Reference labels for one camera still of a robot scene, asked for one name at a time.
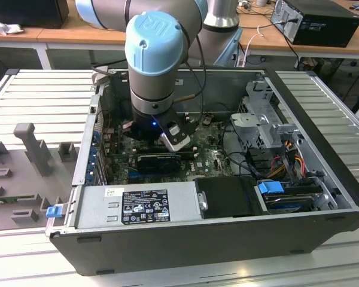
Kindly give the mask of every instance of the motherboard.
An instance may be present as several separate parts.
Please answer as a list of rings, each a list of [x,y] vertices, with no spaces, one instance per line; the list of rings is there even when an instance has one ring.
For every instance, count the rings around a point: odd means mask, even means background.
[[[179,152],[169,152],[160,139],[149,143],[123,135],[119,124],[108,133],[112,184],[193,181],[233,175],[230,160],[220,146],[223,127],[224,122],[213,122],[212,117],[206,116],[187,146]]]

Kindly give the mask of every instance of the blue latch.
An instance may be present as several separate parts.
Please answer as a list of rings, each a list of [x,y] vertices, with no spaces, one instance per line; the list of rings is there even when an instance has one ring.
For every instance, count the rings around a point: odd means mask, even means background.
[[[284,193],[282,184],[279,181],[264,181],[258,184],[261,194]]]
[[[62,217],[62,206],[50,206],[45,214],[47,218]]]

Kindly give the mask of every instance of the desk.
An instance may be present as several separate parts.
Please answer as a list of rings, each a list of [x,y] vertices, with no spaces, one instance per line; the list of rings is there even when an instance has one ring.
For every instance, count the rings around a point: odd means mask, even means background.
[[[359,1],[335,0],[348,8]],[[48,58],[48,49],[70,50],[124,50],[125,34],[91,27],[78,17],[74,0],[68,0],[69,16],[61,29],[25,28],[25,33],[18,35],[0,35],[0,47],[33,48],[36,50],[43,69],[51,69],[53,64]],[[263,13],[266,8],[254,8]],[[268,25],[270,21],[261,15],[240,15],[240,25],[257,27]],[[261,30],[264,37],[256,37],[251,45],[249,54],[268,56],[293,56],[285,39],[275,27]],[[255,29],[244,29],[241,37],[243,47],[247,46],[250,38],[256,33]],[[359,28],[346,48],[293,46],[300,57],[332,57],[342,59],[359,59]]]

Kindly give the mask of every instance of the warning label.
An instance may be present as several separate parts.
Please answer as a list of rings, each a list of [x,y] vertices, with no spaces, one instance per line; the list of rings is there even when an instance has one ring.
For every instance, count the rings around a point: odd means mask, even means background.
[[[128,191],[122,195],[123,224],[170,221],[167,190]]]

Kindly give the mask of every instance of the power cord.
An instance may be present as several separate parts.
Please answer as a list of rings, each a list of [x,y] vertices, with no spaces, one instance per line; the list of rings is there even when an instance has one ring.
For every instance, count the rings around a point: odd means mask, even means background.
[[[289,22],[293,22],[293,23],[297,23],[298,22],[298,19],[291,19],[289,21],[287,21],[286,23],[289,23]],[[300,57],[299,55],[295,52],[295,50],[292,48],[292,46],[290,45],[286,35],[285,35],[285,27],[286,27],[286,23],[283,24],[283,27],[282,27],[282,34],[283,34],[283,37],[285,38],[286,40],[286,43],[287,45],[289,46],[289,48],[291,49],[291,51],[293,51],[293,53],[295,54],[295,56],[297,57],[297,70],[299,71],[299,63],[300,63]]]
[[[271,27],[271,26],[275,26],[275,25],[278,25],[278,24],[281,24],[281,25],[283,25],[283,35],[284,35],[284,25],[286,25],[286,23],[289,23],[289,22],[294,22],[294,23],[296,23],[296,22],[298,22],[298,19],[291,19],[291,20],[288,20],[288,21],[280,21],[280,22],[276,22],[276,23],[272,23],[272,24],[269,24],[269,25],[265,25],[265,26],[261,26],[261,25],[259,25],[259,26],[257,26],[257,27],[246,27],[246,29],[257,29],[257,33],[255,34],[255,35],[253,35],[252,37],[251,37],[251,39],[248,41],[248,43],[247,43],[247,47],[246,47],[246,51],[244,51],[244,62],[243,62],[243,64],[242,64],[242,67],[245,67],[245,65],[246,65],[246,62],[247,62],[247,56],[248,56],[248,50],[249,50],[249,47],[250,47],[250,44],[251,44],[251,42],[254,40],[254,38],[255,37],[257,37],[257,36],[262,36],[262,37],[264,37],[264,35],[260,32],[260,30],[259,29],[261,29],[261,28],[267,28],[267,27]]]
[[[98,67],[115,65],[115,64],[119,64],[119,63],[122,63],[122,62],[125,62],[125,61],[126,61],[126,59],[122,59],[122,60],[117,60],[117,61],[108,62],[108,63],[96,64],[96,65],[92,66],[92,70],[94,70],[95,72],[97,72],[99,74],[102,74],[102,75],[106,75],[106,76],[109,76],[109,77],[114,77],[115,74],[111,74],[111,73],[102,71],[102,70],[98,69]]]
[[[193,75],[194,79],[196,80],[197,82],[197,85],[199,87],[199,90],[202,91],[202,87],[201,87],[201,83],[199,82],[199,79],[196,75],[196,73],[194,73],[194,70],[193,68],[189,65],[188,62],[185,62],[185,65],[186,67],[189,69],[189,71],[191,72],[191,74]],[[200,115],[199,115],[199,118],[197,120],[197,124],[200,124],[201,121],[202,121],[202,115],[203,115],[203,92],[200,92],[200,95],[201,95],[201,109],[199,111]]]
[[[206,74],[205,56],[203,54],[201,41],[200,41],[198,35],[196,37],[196,41],[197,41],[197,44],[198,44],[198,49],[199,49],[199,53],[200,53],[200,56],[201,56],[201,64],[202,64],[202,68],[203,68],[203,85],[202,86],[200,85],[200,81],[199,81],[196,73],[194,73],[193,68],[189,65],[189,63],[185,62],[185,65],[190,70],[190,72],[194,76],[194,78],[196,79],[197,85],[199,87],[199,91],[194,94],[194,97],[197,97],[198,95],[201,95],[201,109],[200,109],[199,119],[197,121],[197,123],[200,124],[201,121],[202,121],[202,115],[203,115],[203,98],[204,98],[203,91],[205,90],[205,87],[206,87],[206,76],[207,76],[207,74]]]

